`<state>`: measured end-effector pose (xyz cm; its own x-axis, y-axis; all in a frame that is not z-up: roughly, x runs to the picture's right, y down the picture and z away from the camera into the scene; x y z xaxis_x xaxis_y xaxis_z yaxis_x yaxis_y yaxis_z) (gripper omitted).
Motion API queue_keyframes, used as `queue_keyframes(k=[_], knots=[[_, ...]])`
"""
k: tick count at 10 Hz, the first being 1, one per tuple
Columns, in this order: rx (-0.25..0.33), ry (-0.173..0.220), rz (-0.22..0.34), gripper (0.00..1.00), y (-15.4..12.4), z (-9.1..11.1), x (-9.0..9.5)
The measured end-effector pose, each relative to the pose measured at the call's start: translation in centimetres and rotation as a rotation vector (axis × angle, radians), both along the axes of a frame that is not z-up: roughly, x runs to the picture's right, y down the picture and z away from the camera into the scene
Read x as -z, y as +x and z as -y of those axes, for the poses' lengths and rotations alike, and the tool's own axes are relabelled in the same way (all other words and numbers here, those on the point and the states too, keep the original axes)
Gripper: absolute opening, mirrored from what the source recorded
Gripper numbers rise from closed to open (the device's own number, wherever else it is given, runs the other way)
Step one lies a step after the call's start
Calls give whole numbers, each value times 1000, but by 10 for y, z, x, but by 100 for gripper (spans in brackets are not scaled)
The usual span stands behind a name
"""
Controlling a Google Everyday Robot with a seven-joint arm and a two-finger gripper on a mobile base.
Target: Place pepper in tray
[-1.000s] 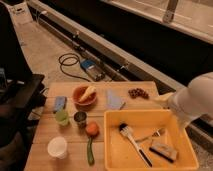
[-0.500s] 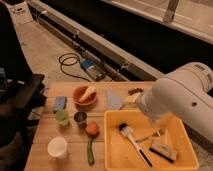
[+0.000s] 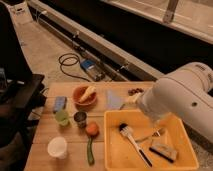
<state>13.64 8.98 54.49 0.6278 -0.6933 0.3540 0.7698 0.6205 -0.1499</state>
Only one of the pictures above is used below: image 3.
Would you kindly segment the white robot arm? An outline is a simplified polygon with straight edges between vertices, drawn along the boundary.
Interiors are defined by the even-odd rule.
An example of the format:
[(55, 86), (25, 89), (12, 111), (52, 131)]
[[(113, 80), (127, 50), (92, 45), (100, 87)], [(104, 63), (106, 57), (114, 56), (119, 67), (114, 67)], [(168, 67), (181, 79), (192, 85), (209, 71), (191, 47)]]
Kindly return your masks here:
[(151, 121), (173, 113), (213, 143), (213, 69), (201, 62), (188, 63), (159, 78), (152, 87), (125, 100), (136, 104)]

